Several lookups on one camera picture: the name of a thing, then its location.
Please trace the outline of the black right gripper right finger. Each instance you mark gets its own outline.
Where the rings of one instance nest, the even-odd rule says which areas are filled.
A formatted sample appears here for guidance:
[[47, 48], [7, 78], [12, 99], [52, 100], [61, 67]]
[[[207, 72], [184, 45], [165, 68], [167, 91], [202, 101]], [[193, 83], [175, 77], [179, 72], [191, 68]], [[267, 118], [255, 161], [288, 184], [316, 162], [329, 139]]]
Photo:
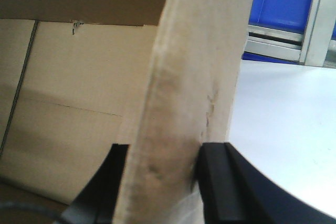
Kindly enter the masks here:
[[231, 143], [204, 143], [195, 177], [205, 223], [335, 223], [277, 186]]

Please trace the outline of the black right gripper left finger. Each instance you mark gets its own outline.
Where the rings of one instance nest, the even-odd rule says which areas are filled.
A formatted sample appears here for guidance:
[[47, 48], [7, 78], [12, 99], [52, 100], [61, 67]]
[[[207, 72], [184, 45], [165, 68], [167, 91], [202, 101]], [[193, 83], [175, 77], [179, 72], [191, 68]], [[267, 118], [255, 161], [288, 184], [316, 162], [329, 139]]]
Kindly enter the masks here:
[[128, 144], [113, 144], [99, 169], [61, 214], [69, 223], [112, 223]]

